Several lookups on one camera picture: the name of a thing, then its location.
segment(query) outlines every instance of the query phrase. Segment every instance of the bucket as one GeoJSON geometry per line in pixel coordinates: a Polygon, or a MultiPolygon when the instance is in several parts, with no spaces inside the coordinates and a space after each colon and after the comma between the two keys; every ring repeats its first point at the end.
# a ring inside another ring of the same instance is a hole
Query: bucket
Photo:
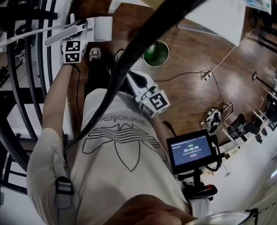
{"type": "Polygon", "coordinates": [[[169,56],[170,50],[166,43],[158,40],[143,54],[142,58],[150,67],[160,67],[166,63],[169,56]]]}

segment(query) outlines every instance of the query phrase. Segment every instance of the brown wood floor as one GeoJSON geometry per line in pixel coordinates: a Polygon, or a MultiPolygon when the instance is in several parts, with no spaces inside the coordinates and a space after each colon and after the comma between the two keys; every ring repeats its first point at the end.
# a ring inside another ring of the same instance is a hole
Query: brown wood floor
{"type": "MultiPolygon", "coordinates": [[[[75,13],[76,19],[107,15],[110,3],[111,0],[74,0],[71,12],[75,13]]],[[[112,15],[112,41],[90,44],[90,47],[105,47],[112,54],[120,48],[126,48],[133,35],[153,12],[148,7],[121,4],[112,15]]],[[[246,18],[242,38],[252,29],[251,25],[252,21],[246,18]]],[[[258,45],[257,33],[256,30],[252,32],[214,71],[225,102],[233,102],[234,113],[242,113],[247,119],[251,119],[252,111],[258,109],[266,95],[266,89],[259,82],[251,80],[253,72],[257,71],[262,79],[271,82],[277,67],[277,55],[258,45]]],[[[160,40],[169,46],[169,60],[159,68],[142,67],[142,70],[147,71],[154,80],[168,79],[184,72],[212,69],[234,47],[221,37],[177,28],[170,29],[160,40]]],[[[83,88],[88,74],[87,61],[88,59],[85,59],[80,64],[81,111],[84,102],[83,88]]],[[[70,80],[68,100],[75,133],[80,129],[75,103],[76,84],[77,72],[74,71],[70,80]]],[[[161,82],[159,86],[164,89],[171,103],[160,117],[172,123],[179,135],[199,130],[199,123],[204,120],[206,112],[212,107],[218,108],[222,102],[214,79],[203,82],[200,80],[200,74],[179,76],[169,82],[161,82]]]]}

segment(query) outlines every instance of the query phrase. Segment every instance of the blue screen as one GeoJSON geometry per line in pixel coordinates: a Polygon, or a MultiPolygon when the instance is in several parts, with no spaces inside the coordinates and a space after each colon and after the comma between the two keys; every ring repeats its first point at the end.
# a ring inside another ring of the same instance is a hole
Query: blue screen
{"type": "Polygon", "coordinates": [[[211,155],[206,136],[174,143],[171,147],[175,165],[193,162],[211,155]]]}

